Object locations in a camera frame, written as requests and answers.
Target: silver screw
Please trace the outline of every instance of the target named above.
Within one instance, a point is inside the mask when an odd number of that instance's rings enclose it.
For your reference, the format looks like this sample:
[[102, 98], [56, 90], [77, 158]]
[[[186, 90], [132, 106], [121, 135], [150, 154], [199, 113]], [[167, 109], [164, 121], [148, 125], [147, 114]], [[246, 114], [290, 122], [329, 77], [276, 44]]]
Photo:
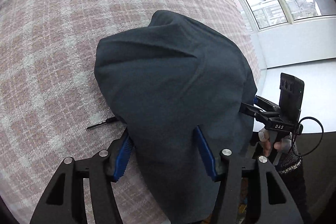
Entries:
[[101, 157], [106, 157], [109, 154], [109, 152], [107, 150], [102, 150], [99, 152], [99, 156]]
[[232, 154], [231, 150], [230, 149], [223, 149], [222, 150], [222, 153], [223, 155], [225, 156], [230, 156]]
[[265, 156], [260, 156], [259, 161], [262, 162], [262, 163], [265, 163], [265, 162], [267, 162], [267, 158]]
[[71, 158], [71, 157], [67, 157], [67, 158], [65, 158], [65, 159], [64, 159], [64, 163], [65, 163], [65, 164], [70, 164], [70, 163], [72, 163], [72, 158]]

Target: dark gray cloth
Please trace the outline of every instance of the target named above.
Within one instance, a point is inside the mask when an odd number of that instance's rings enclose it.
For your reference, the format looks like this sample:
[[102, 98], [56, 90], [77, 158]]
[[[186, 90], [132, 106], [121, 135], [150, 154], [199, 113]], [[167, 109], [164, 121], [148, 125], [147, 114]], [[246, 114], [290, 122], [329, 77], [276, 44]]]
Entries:
[[228, 38], [186, 16], [160, 10], [147, 27], [99, 41], [95, 77], [112, 112], [127, 123], [137, 161], [172, 224], [205, 219], [219, 184], [205, 172], [193, 129], [245, 153], [253, 118], [251, 68]]

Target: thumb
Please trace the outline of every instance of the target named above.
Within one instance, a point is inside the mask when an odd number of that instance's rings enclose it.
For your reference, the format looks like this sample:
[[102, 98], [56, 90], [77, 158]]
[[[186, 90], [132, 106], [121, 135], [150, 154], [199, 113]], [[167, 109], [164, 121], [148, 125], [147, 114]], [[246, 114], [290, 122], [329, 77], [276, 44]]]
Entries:
[[276, 142], [276, 143], [274, 144], [274, 148], [275, 148], [276, 150], [281, 150], [281, 142]]

